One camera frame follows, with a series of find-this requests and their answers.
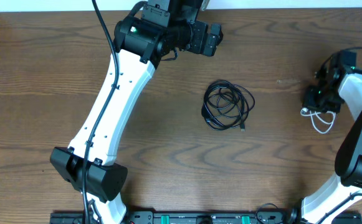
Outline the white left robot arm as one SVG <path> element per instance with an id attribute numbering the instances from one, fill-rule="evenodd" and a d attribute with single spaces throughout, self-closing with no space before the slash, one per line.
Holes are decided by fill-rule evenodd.
<path id="1" fill-rule="evenodd" d="M 116 163 L 118 145 L 142 89 L 169 51 L 210 57 L 222 38 L 220 24 L 186 19 L 161 26 L 126 16 L 116 25 L 115 51 L 87 119 L 67 147 L 55 147 L 50 155 L 56 171 L 82 193 L 83 214 L 74 223 L 123 221 L 120 192 L 128 170 Z"/>

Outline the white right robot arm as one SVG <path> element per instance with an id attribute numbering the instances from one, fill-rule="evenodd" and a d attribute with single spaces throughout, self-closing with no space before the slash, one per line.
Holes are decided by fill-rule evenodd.
<path id="1" fill-rule="evenodd" d="M 353 223 L 344 211 L 362 200 L 362 69 L 356 65 L 358 47 L 331 54 L 315 73 L 316 85 L 307 87 L 300 114 L 311 119 L 336 116 L 346 104 L 354 124 L 335 158 L 335 171 L 313 194 L 292 209 L 287 223 Z"/>

